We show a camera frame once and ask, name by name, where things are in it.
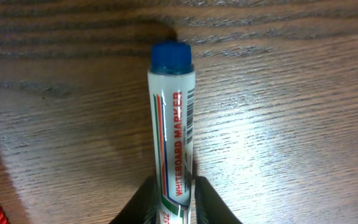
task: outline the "wooden surface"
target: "wooden surface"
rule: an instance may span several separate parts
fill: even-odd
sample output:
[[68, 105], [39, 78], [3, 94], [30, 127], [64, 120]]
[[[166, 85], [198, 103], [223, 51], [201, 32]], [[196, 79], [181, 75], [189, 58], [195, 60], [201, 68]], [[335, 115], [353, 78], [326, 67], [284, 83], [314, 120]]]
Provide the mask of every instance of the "wooden surface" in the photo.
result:
[[107, 223], [154, 173], [146, 71], [175, 33], [198, 72], [198, 173], [235, 215], [358, 224], [356, 0], [0, 0], [11, 223]]

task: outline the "brown wooden tabletop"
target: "brown wooden tabletop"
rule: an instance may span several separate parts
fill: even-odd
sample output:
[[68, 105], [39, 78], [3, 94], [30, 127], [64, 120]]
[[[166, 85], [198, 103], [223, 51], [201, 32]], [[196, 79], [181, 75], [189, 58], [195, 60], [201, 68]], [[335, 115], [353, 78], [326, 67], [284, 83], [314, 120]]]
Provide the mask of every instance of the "brown wooden tabletop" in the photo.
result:
[[154, 173], [150, 46], [175, 35], [198, 173], [234, 214], [358, 224], [356, 0], [0, 0], [11, 223], [108, 223]]

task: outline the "whiteboard marker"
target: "whiteboard marker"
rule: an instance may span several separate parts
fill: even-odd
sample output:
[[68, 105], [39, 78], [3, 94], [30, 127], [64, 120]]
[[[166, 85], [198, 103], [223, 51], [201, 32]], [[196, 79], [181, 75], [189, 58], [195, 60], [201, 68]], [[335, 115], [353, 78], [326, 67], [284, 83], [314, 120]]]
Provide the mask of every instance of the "whiteboard marker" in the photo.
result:
[[190, 223], [196, 77], [183, 42], [152, 47], [148, 73], [160, 222]]

